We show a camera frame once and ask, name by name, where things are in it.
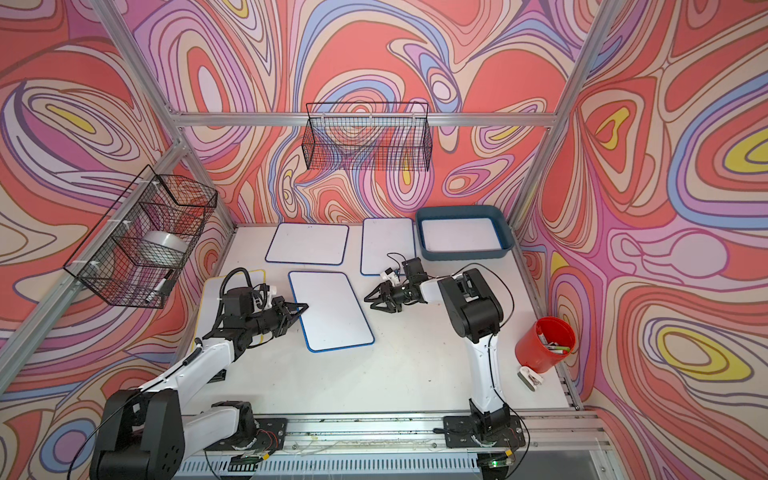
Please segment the yellow-framed whiteboard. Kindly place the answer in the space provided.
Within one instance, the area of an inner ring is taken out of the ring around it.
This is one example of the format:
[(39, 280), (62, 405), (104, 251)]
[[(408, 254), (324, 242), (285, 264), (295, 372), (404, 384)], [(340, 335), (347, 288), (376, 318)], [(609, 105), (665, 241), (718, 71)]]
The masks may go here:
[[(253, 286), (266, 283), (266, 271), (264, 269), (249, 270), (249, 275)], [(205, 282), (193, 339), (202, 339), (202, 337), (211, 330), (218, 311), (219, 290), (224, 283), (225, 276), (212, 277)], [(246, 286), (247, 282), (244, 275), (242, 273), (237, 273), (227, 282), (224, 291), (227, 292), (232, 288)], [(256, 335), (253, 337), (251, 345), (258, 345), (265, 341), (267, 337), (269, 337), (269, 335)]]

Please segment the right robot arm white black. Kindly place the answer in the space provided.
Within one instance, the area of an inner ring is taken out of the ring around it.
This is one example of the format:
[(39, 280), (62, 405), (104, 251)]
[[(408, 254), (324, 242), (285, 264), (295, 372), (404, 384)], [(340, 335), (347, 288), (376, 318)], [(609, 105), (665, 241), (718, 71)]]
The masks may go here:
[(414, 304), (442, 306), (464, 341), (472, 380), (469, 413), (445, 416), (435, 429), (447, 447), (503, 447), (512, 453), (526, 445), (523, 421), (502, 397), (498, 335), (505, 322), (504, 310), (478, 269), (433, 277), (419, 268), (407, 268), (402, 281), (389, 269), (364, 302), (372, 310), (389, 314)]

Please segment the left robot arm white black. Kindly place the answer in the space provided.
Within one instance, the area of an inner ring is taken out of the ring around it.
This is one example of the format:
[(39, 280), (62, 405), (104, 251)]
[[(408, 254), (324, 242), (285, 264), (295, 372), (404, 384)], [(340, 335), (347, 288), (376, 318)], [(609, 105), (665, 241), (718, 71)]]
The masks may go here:
[(220, 294), (211, 330), (157, 378), (119, 390), (94, 432), (92, 479), (171, 479), (190, 456), (219, 442), (253, 450), (260, 429), (247, 401), (220, 401), (184, 416), (183, 407), (244, 353), (285, 335), (308, 310), (266, 284)]

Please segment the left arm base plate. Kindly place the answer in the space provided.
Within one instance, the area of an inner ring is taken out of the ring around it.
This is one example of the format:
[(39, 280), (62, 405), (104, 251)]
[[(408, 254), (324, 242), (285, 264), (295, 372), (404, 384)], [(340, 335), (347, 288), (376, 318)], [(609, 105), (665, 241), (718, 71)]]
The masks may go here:
[(228, 438), (215, 441), (207, 446), (205, 450), (208, 452), (234, 451), (238, 453), (273, 454), (283, 449), (287, 426), (287, 418), (256, 418), (254, 420), (254, 427), (238, 430)]

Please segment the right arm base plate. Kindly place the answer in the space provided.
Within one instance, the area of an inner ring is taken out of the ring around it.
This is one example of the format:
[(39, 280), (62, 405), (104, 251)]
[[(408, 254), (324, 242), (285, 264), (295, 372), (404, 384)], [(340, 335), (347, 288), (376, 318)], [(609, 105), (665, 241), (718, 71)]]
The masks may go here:
[(527, 436), (518, 416), (496, 422), (490, 429), (481, 426), (472, 416), (450, 415), (442, 418), (440, 428), (448, 448), (507, 448), (525, 447)]

